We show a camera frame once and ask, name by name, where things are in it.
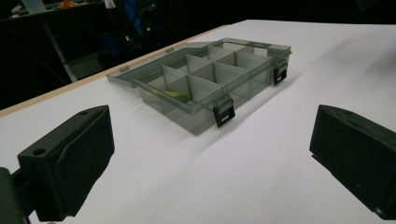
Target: plastic organizer box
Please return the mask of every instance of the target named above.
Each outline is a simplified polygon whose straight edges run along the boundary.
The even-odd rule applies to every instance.
[[[198,135],[286,78],[290,55],[288,46],[224,38],[167,49],[107,78],[137,87],[143,102]]]

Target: dark background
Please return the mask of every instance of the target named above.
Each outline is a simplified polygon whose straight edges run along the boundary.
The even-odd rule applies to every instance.
[[[7,8],[13,3],[14,0],[0,3],[0,109],[71,83],[43,23],[51,29],[68,60],[101,51],[99,36],[113,31],[106,9],[100,5],[8,19]],[[379,0],[363,11],[356,0],[161,0],[159,3],[163,22],[160,39],[120,57],[98,53],[98,60],[104,62],[103,69],[243,20],[396,23],[391,0]]]

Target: white tabletop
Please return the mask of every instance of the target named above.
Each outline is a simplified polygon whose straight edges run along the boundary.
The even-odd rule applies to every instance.
[[[396,26],[242,21],[224,37],[291,46],[288,77],[199,136],[106,77],[0,118],[0,166],[80,110],[109,105],[116,152],[64,223],[389,223],[312,159],[318,105],[396,131]],[[38,223],[35,214],[30,216]]]

